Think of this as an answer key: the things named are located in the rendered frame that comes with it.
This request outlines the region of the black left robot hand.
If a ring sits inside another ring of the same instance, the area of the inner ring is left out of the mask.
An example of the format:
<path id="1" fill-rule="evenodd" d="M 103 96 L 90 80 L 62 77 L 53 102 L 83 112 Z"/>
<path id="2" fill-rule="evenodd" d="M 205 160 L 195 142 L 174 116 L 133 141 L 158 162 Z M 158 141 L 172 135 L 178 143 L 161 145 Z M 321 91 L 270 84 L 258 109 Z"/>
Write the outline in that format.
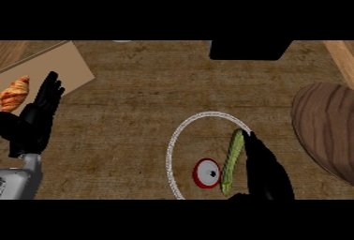
<path id="1" fill-rule="evenodd" d="M 57 73 L 52 71 L 34 102 L 25 106 L 21 114 L 0 112 L 0 137 L 10 142 L 10 158 L 19 158 L 25 154 L 41 154 L 44 151 L 63 92 Z"/>

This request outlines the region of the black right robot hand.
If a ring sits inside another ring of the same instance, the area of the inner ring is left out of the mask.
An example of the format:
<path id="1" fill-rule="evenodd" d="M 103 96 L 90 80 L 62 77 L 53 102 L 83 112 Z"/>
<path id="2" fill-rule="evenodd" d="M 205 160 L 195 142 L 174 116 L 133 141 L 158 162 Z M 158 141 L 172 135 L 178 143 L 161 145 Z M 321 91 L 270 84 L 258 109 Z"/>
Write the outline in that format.
<path id="1" fill-rule="evenodd" d="M 233 201 L 292 201 L 290 179 L 277 158 L 255 133 L 242 131 L 246 150 L 248 193 L 236 193 Z"/>

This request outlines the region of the round white-rimmed placemat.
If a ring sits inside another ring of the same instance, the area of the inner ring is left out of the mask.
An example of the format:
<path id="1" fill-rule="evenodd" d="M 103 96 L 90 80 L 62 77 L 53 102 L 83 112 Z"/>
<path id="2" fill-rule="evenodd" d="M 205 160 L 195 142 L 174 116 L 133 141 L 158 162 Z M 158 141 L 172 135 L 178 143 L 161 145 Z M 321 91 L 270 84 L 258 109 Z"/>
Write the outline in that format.
<path id="1" fill-rule="evenodd" d="M 165 176 L 177 200 L 227 200 L 236 193 L 221 193 L 220 183 L 214 188 L 199 188 L 192 172 L 198 161 L 211 158 L 223 171 L 233 131 L 251 132 L 246 124 L 230 114 L 217 111 L 192 115 L 175 128 L 165 150 Z"/>

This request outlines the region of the dark wooden bowl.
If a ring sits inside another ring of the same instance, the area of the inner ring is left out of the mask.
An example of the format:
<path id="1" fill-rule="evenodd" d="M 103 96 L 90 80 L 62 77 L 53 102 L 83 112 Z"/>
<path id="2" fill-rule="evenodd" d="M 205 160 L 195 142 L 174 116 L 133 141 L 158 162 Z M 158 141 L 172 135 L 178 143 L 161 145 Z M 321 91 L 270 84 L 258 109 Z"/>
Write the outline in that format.
<path id="1" fill-rule="evenodd" d="M 311 159 L 354 187 L 354 90 L 329 82 L 307 85 L 293 98 L 290 116 Z"/>

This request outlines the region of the golden croissant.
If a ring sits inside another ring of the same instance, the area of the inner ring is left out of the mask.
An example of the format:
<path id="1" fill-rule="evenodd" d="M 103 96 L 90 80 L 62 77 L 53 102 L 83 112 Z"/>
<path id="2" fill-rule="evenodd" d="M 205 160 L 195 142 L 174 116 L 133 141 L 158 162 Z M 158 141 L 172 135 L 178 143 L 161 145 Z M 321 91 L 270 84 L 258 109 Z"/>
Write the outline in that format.
<path id="1" fill-rule="evenodd" d="M 22 76 L 15 82 L 10 83 L 10 87 L 0 93 L 1 111 L 12 113 L 21 104 L 24 103 L 29 94 L 29 76 Z"/>

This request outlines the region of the green cucumber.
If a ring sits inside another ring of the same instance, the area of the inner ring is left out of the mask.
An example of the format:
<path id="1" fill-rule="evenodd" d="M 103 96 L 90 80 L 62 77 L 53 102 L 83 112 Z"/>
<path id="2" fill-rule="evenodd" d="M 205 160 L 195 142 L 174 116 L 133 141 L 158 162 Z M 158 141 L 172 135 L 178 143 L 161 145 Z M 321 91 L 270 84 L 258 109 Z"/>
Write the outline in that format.
<path id="1" fill-rule="evenodd" d="M 220 187 L 221 187 L 221 193 L 224 195 L 229 195 L 231 192 L 233 170 L 234 170 L 234 165 L 236 165 L 242 148 L 243 148 L 243 133 L 242 133 L 242 129 L 237 128 L 231 134 L 229 153 L 227 153 L 227 158 L 226 158 L 223 171 L 221 171 Z"/>

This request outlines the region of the tan cutting board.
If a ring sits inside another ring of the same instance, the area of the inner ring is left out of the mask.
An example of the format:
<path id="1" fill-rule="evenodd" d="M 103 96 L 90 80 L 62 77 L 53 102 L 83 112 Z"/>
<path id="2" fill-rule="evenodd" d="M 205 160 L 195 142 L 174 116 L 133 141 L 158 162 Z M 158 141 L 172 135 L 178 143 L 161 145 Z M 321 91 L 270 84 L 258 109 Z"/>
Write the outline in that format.
<path id="1" fill-rule="evenodd" d="M 15 115 L 21 114 L 25 105 L 34 101 L 40 85 L 52 71 L 57 73 L 57 79 L 62 81 L 63 95 L 75 92 L 94 80 L 94 74 L 72 41 L 59 42 L 53 47 L 0 69 L 0 92 L 24 75 L 29 76 L 29 94 L 12 112 Z"/>

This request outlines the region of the brown wooden panel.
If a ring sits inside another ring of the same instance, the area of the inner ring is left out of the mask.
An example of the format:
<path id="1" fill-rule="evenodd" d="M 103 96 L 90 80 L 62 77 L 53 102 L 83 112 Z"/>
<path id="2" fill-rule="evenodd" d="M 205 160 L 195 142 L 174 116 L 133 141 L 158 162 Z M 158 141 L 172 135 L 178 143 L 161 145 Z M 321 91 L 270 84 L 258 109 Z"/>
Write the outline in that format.
<path id="1" fill-rule="evenodd" d="M 0 40 L 0 69 L 19 60 L 28 46 L 28 40 Z"/>

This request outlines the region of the black appliance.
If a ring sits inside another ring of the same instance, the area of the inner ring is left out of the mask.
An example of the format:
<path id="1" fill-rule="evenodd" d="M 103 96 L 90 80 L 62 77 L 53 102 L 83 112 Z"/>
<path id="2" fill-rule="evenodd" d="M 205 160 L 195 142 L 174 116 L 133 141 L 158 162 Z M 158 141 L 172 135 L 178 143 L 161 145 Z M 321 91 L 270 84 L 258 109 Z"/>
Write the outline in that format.
<path id="1" fill-rule="evenodd" d="M 276 61 L 290 46 L 290 40 L 212 40 L 211 60 Z"/>

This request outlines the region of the pale wooden plank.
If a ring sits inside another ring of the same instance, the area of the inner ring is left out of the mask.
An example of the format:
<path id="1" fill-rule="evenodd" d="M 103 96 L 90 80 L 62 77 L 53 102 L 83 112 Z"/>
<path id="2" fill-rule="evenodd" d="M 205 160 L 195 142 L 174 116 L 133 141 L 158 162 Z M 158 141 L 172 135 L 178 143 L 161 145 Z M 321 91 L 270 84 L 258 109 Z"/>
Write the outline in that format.
<path id="1" fill-rule="evenodd" d="M 338 65 L 347 85 L 354 90 L 354 40 L 326 40 L 323 44 Z"/>

